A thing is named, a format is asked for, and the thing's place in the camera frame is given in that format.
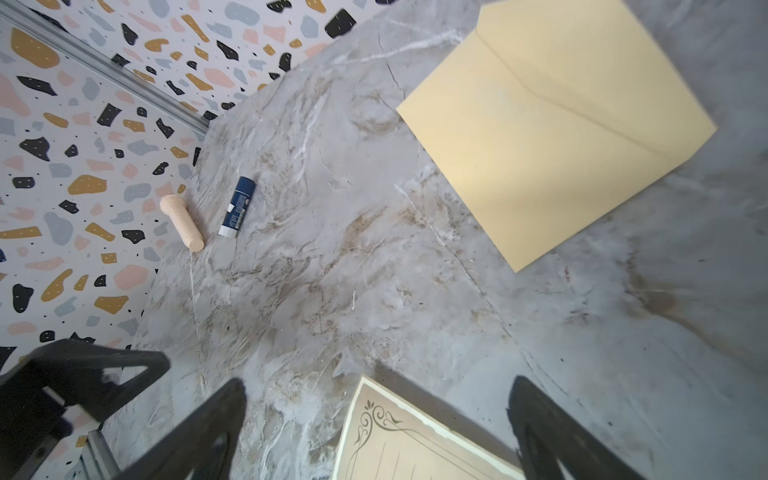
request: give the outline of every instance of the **peach cylindrical object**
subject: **peach cylindrical object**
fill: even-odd
[[[160,200],[160,210],[170,217],[181,241],[193,252],[199,252],[205,247],[203,236],[195,226],[187,212],[187,204],[178,195],[166,195]]]

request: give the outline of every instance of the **terrazzo wall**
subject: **terrazzo wall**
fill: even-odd
[[[396,0],[20,0],[210,119]]]
[[[55,339],[131,344],[166,243],[159,210],[202,145],[107,80],[0,21],[0,372]],[[64,478],[98,424],[79,408],[36,478]]]

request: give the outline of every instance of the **cream envelope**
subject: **cream envelope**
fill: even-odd
[[[398,112],[519,271],[716,130],[620,0],[509,0]]]

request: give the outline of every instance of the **blue glue stick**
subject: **blue glue stick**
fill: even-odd
[[[237,235],[254,190],[256,190],[256,182],[250,178],[240,177],[237,181],[237,187],[235,187],[235,193],[232,195],[232,200],[230,200],[230,204],[227,206],[227,215],[224,216],[224,223],[219,227],[219,235],[229,238],[234,238]]]

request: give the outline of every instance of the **vintage paper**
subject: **vintage paper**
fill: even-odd
[[[522,471],[363,376],[333,480],[522,480]]]
[[[620,0],[486,5],[398,112],[515,271],[716,129]]]

